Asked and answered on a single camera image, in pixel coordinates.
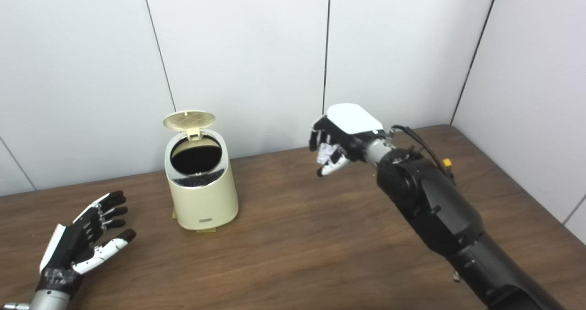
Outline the white and black left hand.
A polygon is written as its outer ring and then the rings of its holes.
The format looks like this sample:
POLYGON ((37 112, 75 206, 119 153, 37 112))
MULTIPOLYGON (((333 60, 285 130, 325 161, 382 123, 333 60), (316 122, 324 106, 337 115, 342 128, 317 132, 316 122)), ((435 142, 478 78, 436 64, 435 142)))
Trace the white and black left hand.
POLYGON ((68 226, 57 224, 39 265, 36 291, 51 290, 73 298, 84 275, 105 263, 136 237, 131 228, 99 243, 103 234, 126 225, 120 216, 128 212, 122 190, 90 203, 68 226))

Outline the white and black right hand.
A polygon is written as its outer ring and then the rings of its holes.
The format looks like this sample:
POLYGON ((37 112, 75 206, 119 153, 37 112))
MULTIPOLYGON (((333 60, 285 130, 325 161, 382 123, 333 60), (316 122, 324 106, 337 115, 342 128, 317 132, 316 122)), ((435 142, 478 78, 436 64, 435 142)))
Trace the white and black right hand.
POLYGON ((340 103, 318 118, 309 136, 309 150, 317 153, 317 175, 328 176, 350 162, 376 167, 390 148, 383 125, 362 106, 340 103))

